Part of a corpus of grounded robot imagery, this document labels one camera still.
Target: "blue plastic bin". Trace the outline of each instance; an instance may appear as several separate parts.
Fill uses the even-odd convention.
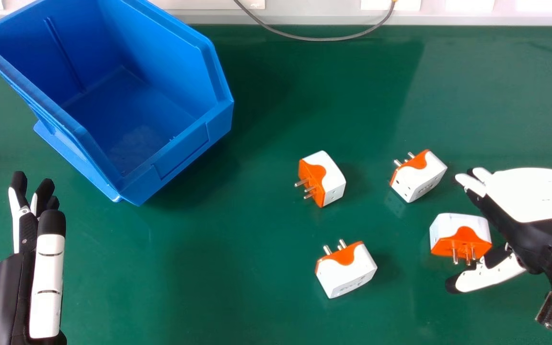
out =
[[[142,205],[230,130],[218,60],[146,0],[38,0],[0,20],[0,74],[35,131],[112,201]]]

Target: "green tabletop surface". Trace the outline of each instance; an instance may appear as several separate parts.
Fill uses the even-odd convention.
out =
[[[232,131],[142,207],[112,203],[40,139],[0,77],[0,260],[12,251],[13,171],[29,190],[52,178],[68,219],[71,345],[552,343],[534,321],[546,277],[450,295],[444,280],[465,265],[432,256],[428,238],[438,213],[479,214],[453,174],[552,168],[552,28],[388,26],[337,43],[197,29],[234,94]],[[447,174],[406,204],[388,184],[392,160],[423,149]],[[347,181],[323,209],[293,187],[298,161],[319,150]],[[339,238],[364,241],[379,268],[328,299],[315,263]]]

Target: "robotic hand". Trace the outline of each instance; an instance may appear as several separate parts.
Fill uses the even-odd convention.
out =
[[[491,174],[474,168],[457,174],[469,199],[506,239],[476,264],[447,280],[462,293],[499,284],[524,272],[544,273],[551,290],[536,321],[552,328],[552,170],[519,168]]]
[[[0,262],[0,345],[66,345],[59,331],[66,221],[44,179],[27,201],[27,178],[14,173],[8,197],[14,254]]]

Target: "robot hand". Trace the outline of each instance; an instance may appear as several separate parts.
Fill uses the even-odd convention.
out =
[[[44,179],[27,201],[27,178],[14,173],[8,197],[14,254],[0,262],[0,345],[66,345],[59,331],[66,221]]]
[[[474,168],[457,174],[469,199],[506,239],[479,262],[447,280],[447,290],[469,292],[525,271],[551,284],[536,321],[552,328],[552,169],[518,168],[491,174]]]

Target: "metal prong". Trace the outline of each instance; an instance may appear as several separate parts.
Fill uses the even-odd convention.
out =
[[[301,186],[301,185],[304,185],[308,183],[308,179],[305,179],[305,180],[302,180],[302,181],[297,181],[294,186]]]
[[[453,264],[454,265],[460,264],[460,260],[457,257],[457,249],[454,249],[454,248],[453,248]]]

